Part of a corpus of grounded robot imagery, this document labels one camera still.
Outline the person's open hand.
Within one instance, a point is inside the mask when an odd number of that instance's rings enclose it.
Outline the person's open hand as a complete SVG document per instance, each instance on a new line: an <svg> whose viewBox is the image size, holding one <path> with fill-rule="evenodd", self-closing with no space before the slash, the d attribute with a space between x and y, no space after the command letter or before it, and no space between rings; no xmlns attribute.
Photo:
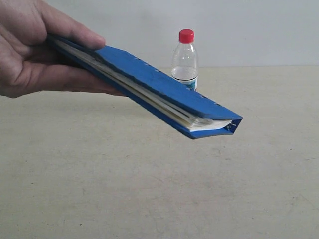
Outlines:
<svg viewBox="0 0 319 239"><path fill-rule="evenodd" d="M42 0L0 2L0 94L18 98L40 91L121 92L85 69L61 59L48 34L101 49L105 39Z"/></svg>

